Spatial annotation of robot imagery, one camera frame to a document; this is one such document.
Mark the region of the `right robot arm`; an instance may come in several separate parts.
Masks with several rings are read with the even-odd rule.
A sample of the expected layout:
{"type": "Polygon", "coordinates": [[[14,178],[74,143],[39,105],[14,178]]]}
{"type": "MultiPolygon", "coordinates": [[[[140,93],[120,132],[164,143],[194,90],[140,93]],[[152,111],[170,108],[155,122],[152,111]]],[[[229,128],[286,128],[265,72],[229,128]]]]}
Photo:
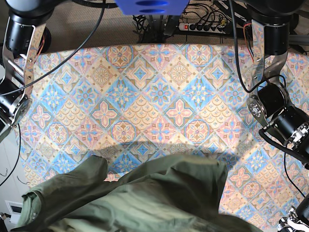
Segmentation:
{"type": "Polygon", "coordinates": [[[34,64],[44,47],[46,21],[56,0],[7,0],[9,8],[0,80],[0,138],[3,140],[29,110],[34,81],[34,64]]]}

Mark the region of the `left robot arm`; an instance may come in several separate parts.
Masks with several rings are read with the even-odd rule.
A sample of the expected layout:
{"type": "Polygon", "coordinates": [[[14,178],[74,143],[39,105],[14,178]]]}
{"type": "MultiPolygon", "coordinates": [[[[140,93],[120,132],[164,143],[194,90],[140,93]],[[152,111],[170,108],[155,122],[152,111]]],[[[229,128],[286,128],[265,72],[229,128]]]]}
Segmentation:
{"type": "Polygon", "coordinates": [[[309,116],[290,100],[280,82],[288,55],[290,21],[302,0],[247,0],[252,17],[253,87],[247,106],[262,126],[260,136],[270,145],[309,167],[309,116]]]}

